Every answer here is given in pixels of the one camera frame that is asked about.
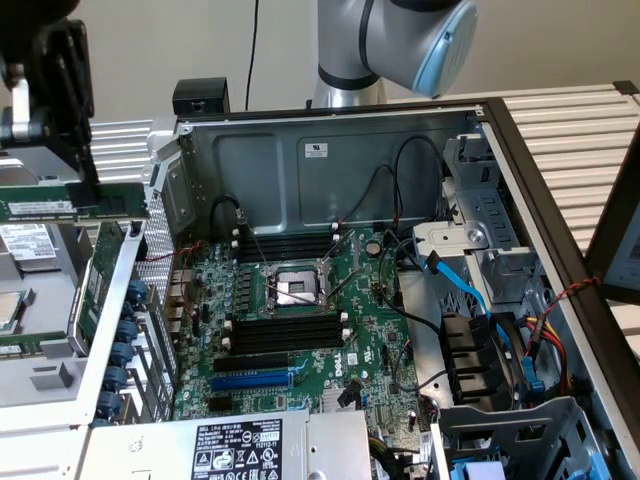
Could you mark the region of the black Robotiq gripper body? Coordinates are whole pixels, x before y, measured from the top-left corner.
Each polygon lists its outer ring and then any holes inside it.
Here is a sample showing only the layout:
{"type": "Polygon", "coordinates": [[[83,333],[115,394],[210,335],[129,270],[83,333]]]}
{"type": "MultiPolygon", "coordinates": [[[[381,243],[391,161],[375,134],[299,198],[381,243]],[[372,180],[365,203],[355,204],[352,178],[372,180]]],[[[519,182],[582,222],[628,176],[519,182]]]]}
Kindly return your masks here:
{"type": "Polygon", "coordinates": [[[33,40],[45,28],[76,9],[75,1],[9,0],[1,2],[1,76],[8,90],[15,85],[10,67],[23,64],[33,40]]]}

